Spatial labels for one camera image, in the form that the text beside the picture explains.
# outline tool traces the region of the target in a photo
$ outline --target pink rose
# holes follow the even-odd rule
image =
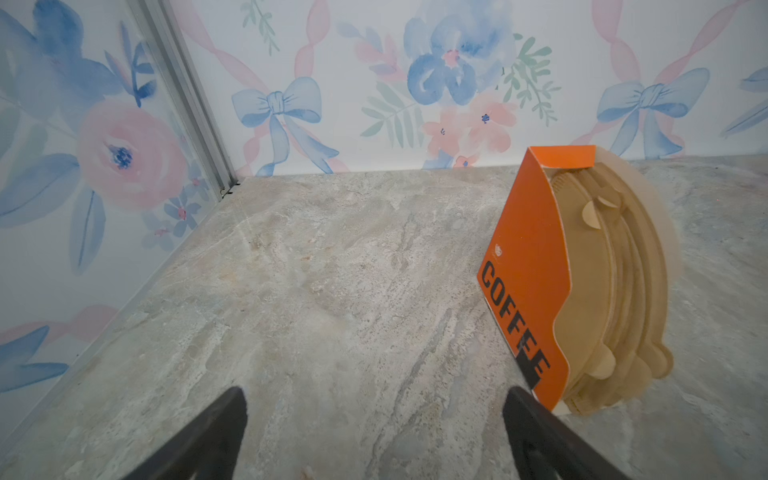
[[[176,197],[187,176],[174,132],[146,111],[116,100],[88,111],[78,162],[97,194],[127,210],[149,210]]]

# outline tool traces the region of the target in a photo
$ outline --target pink flower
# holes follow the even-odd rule
[[[88,111],[78,162],[97,194],[127,210],[149,210],[176,197],[187,176],[174,132],[146,111],[116,100]]]
[[[455,108],[443,108],[440,122],[428,121],[423,127],[424,133],[432,136],[427,151],[432,158],[437,158],[440,150],[451,157],[458,155],[458,140],[464,134],[464,127],[458,121]]]
[[[467,168],[474,165],[478,160],[480,160],[479,154],[474,154],[470,156],[469,158],[463,157],[462,155],[459,155],[456,158],[456,162],[453,164],[454,168]]]
[[[509,134],[502,128],[514,127],[517,119],[512,112],[515,104],[503,104],[494,101],[489,94],[480,94],[469,105],[470,113],[462,115],[469,131],[469,140],[473,147],[487,144],[490,151],[507,151],[511,145]]]

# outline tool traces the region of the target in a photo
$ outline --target blue ribbon tail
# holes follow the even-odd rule
[[[283,129],[283,125],[277,120],[276,115],[272,115],[270,118],[270,136],[272,137],[272,151],[274,152],[274,160],[271,164],[266,164],[256,172],[257,177],[272,177],[275,173],[275,165],[281,164],[288,160],[288,153],[290,152],[290,143],[288,142],[288,134]]]
[[[661,132],[659,124],[656,122],[656,112],[654,111],[648,111],[648,114],[645,116],[643,143],[646,158],[662,158],[683,150],[680,145],[674,143],[667,138],[667,135]]]
[[[339,154],[338,150],[333,150],[330,147],[326,147],[314,138],[310,137],[304,130],[299,127],[289,116],[285,116],[286,126],[293,138],[296,138],[296,142],[299,144],[307,157],[310,158],[312,163],[327,174],[332,174],[333,170],[328,166],[327,161],[330,158],[334,158]]]
[[[619,128],[619,133],[616,135],[616,140],[614,140],[614,144],[611,145],[611,151],[615,153],[616,155],[621,155],[627,149],[630,145],[632,145],[632,142],[634,141],[635,136],[637,136],[637,129],[640,127],[640,109],[635,109],[632,113],[629,114],[627,117],[627,120],[624,121],[623,124],[621,124],[621,128]]]

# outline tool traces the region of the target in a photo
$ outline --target gray marble surface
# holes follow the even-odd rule
[[[768,158],[636,166],[680,233],[676,366],[564,420],[634,478],[768,477]],[[120,478],[232,385],[236,478],[517,478],[523,381],[475,280],[515,170],[246,181],[0,478]]]

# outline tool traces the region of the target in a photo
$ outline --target bow knot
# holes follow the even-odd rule
[[[643,126],[646,158],[661,158],[683,150],[661,131],[656,112],[672,118],[684,117],[696,104],[709,80],[709,70],[695,68],[669,84],[645,88],[642,84],[628,82],[606,88],[598,105],[598,121],[607,123],[627,116],[611,145],[611,151],[621,155],[632,145],[640,127],[641,109],[649,110]]]
[[[265,95],[256,89],[239,91],[232,95],[232,104],[240,122],[246,127],[255,128],[268,118],[270,119],[274,160],[259,169],[256,173],[258,177],[271,177],[275,171],[275,165],[288,160],[290,142],[277,115],[283,116],[288,130],[306,156],[323,172],[333,173],[327,161],[338,155],[339,151],[326,147],[310,137],[292,120],[292,118],[299,118],[311,124],[320,121],[320,88],[312,78],[297,78],[288,85],[285,92],[273,91]]]

